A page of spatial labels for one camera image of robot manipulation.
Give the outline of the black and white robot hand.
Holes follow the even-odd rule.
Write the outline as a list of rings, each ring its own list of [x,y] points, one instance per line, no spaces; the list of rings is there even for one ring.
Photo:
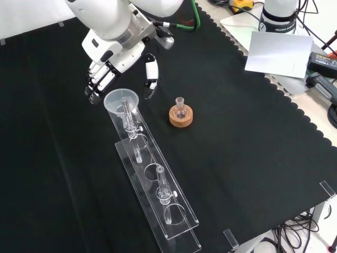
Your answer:
[[[154,55],[144,53],[146,43],[157,35],[154,28],[126,34],[124,48],[119,41],[108,41],[89,30],[82,47],[92,60],[86,74],[85,96],[90,103],[99,104],[106,96],[106,91],[125,72],[144,58],[146,81],[144,97],[150,99],[158,86],[158,64]]]

